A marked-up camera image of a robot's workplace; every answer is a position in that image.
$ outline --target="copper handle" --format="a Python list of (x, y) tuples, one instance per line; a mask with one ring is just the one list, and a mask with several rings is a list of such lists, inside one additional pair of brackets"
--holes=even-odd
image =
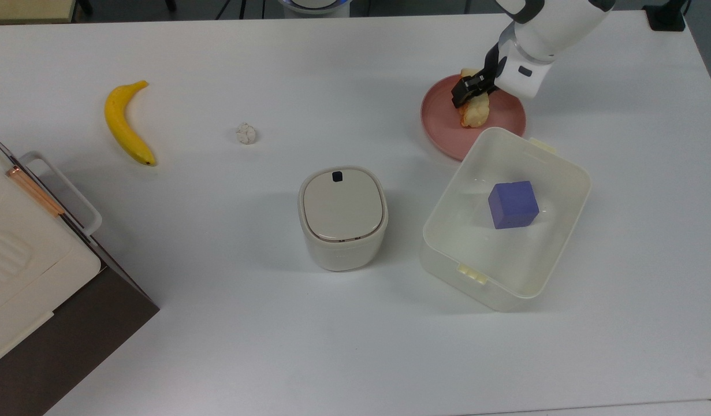
[(47, 195), (47, 193), (44, 192), (39, 185), (35, 184), (34, 181), (31, 180), (31, 177), (24, 173), (22, 169), (10, 169), (6, 173), (6, 176), (11, 177), (11, 179), (13, 179), (14, 182), (16, 182), (16, 184), (24, 190), (24, 192), (27, 192), (33, 200), (35, 200), (39, 205), (42, 205), (42, 208), (47, 210), (51, 216), (57, 217), (61, 214), (65, 214), (65, 210), (63, 210), (62, 206), (52, 199), (52, 197)]

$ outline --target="black cable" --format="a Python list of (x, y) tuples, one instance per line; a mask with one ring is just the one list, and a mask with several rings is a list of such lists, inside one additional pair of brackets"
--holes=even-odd
[[(221, 17), (221, 13), (224, 13), (224, 9), (226, 9), (226, 6), (228, 4), (229, 4), (229, 0), (226, 0), (226, 2), (224, 2), (224, 6), (221, 7), (221, 10), (219, 10), (219, 14), (214, 18), (214, 20), (219, 20), (219, 18)], [(245, 0), (242, 0), (242, 9), (244, 10), (244, 8), (245, 8)]]

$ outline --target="clear plastic box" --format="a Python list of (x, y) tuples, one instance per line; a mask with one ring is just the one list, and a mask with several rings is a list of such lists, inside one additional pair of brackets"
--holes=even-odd
[[(532, 182), (540, 213), (529, 226), (495, 229), (488, 196), (517, 181)], [(427, 219), (422, 267), (493, 310), (511, 310), (542, 292), (590, 190), (589, 174), (549, 147), (487, 129)]]

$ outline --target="blue block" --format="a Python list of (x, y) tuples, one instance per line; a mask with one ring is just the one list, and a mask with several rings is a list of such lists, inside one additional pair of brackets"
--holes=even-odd
[(494, 185), (489, 208), (496, 229), (528, 226), (540, 212), (530, 181)]

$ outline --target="banana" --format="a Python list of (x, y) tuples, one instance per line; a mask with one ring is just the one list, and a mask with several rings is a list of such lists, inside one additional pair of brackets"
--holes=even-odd
[(146, 81), (114, 88), (106, 98), (104, 116), (111, 134), (128, 155), (141, 164), (155, 166), (155, 156), (139, 135), (132, 130), (125, 118), (125, 108), (137, 91), (147, 86)]

